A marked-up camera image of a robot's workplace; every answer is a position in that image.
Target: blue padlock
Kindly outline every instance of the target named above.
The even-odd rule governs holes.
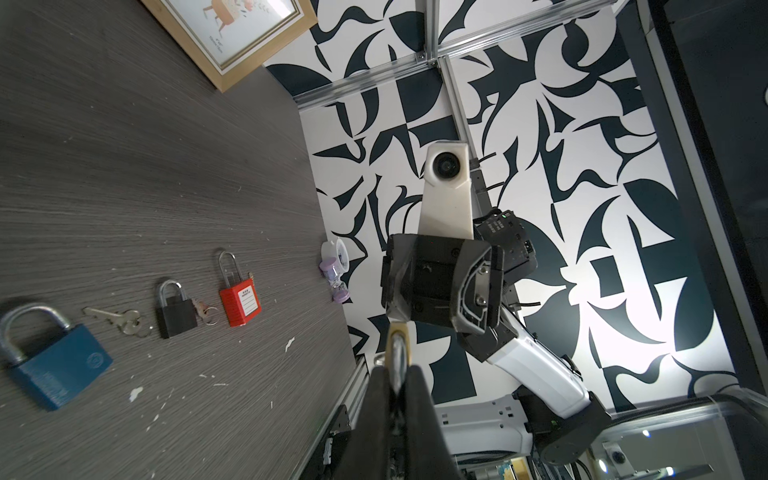
[[[33,311],[47,313],[66,334],[29,359],[11,342],[10,332],[14,320]],[[11,378],[47,410],[60,409],[112,364],[85,325],[72,325],[44,303],[18,306],[0,318],[0,353],[12,365],[8,370]]]

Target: white speck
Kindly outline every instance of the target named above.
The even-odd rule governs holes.
[[[143,386],[140,386],[137,389],[131,390],[131,396],[128,397],[128,401],[129,402],[133,402],[136,399],[136,397],[139,396],[139,393],[141,393],[143,391],[144,391],[144,387]]]

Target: lock label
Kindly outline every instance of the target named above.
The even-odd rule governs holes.
[[[245,316],[249,316],[259,308],[259,303],[256,301],[256,295],[253,294],[253,287],[251,285],[242,289],[237,295],[240,297],[240,305],[243,307]]]

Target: camera lens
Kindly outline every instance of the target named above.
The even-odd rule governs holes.
[[[455,177],[462,169],[458,162],[458,157],[450,152],[442,152],[439,154],[432,164],[432,168],[435,170],[435,175],[443,180],[449,180]]]

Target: screw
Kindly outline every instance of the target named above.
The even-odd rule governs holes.
[[[613,452],[613,453],[611,453],[611,458],[614,460],[614,462],[616,462],[619,465],[621,465],[621,464],[623,464],[624,462],[627,461],[626,455],[624,455],[624,453],[622,453],[622,452]]]

